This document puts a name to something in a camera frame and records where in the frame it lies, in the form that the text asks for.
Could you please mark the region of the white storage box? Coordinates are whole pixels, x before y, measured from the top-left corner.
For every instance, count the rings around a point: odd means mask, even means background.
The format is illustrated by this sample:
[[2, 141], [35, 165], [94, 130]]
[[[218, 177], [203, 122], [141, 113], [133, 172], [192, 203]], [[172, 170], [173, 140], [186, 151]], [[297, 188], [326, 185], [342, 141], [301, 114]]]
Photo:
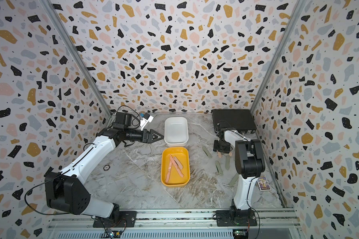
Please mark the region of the white storage box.
[[168, 147], [184, 147], [189, 139], [185, 117], [169, 117], [165, 120], [164, 141]]

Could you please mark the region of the long pink fruit knife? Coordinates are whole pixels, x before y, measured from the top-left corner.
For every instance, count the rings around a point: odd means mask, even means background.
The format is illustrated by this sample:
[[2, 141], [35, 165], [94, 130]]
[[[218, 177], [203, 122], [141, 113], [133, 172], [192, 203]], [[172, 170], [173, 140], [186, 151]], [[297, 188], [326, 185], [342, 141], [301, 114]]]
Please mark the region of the long pink fruit knife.
[[171, 169], [172, 169], [172, 165], [173, 165], [173, 163], [172, 163], [173, 157], [172, 157], [171, 154], [169, 155], [169, 159], [170, 159], [170, 160], [169, 160], [169, 164], [168, 164], [168, 171], [167, 171], [166, 177], [165, 177], [165, 183], [166, 183], [166, 184], [168, 184], [168, 182], [169, 182], [170, 174], [171, 174]]

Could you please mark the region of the yellow storage box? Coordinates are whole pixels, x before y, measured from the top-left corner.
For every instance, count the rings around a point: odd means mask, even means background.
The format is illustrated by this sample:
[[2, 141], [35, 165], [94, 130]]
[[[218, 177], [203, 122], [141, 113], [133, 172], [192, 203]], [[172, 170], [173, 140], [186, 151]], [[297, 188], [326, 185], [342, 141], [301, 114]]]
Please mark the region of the yellow storage box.
[[169, 147], [162, 153], [161, 182], [169, 188], [184, 187], [190, 181], [189, 154], [184, 147]]

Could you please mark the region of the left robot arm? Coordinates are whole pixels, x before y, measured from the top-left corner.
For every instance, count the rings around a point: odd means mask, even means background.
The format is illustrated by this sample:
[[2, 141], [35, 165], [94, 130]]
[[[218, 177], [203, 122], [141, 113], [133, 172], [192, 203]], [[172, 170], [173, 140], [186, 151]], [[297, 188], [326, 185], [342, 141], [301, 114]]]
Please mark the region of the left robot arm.
[[110, 222], [118, 222], [119, 205], [93, 197], [84, 184], [91, 172], [102, 159], [120, 143], [153, 143], [164, 136], [145, 126], [154, 117], [148, 113], [139, 116], [139, 124], [132, 125], [135, 117], [130, 113], [118, 112], [110, 127], [105, 127], [88, 145], [82, 154], [58, 173], [51, 172], [45, 177], [46, 203], [51, 209], [74, 215], [95, 216]]

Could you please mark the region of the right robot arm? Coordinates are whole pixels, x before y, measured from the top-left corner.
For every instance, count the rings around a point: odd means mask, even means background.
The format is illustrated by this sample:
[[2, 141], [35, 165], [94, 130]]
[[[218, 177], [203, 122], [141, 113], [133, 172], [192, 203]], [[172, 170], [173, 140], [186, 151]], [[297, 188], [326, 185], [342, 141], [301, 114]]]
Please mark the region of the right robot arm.
[[234, 150], [238, 186], [229, 209], [229, 216], [232, 220], [250, 217], [253, 212], [251, 199], [254, 185], [266, 167], [261, 141], [257, 138], [248, 138], [236, 129], [227, 128], [218, 133], [218, 140], [214, 141], [213, 150], [220, 153]]

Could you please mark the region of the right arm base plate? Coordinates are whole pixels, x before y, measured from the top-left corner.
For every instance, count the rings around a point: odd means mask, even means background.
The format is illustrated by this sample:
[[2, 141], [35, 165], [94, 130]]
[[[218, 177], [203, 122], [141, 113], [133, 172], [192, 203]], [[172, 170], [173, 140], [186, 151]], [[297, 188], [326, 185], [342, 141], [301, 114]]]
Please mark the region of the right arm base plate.
[[257, 226], [256, 216], [254, 211], [248, 210], [218, 210], [215, 213], [218, 227], [248, 227]]

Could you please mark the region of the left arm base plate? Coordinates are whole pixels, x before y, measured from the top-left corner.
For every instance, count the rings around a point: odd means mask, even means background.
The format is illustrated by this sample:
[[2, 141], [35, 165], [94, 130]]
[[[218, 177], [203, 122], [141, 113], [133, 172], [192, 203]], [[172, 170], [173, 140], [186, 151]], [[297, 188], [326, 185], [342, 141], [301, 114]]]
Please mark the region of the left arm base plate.
[[137, 218], [137, 211], [116, 211], [109, 218], [97, 217], [94, 228], [133, 228]]

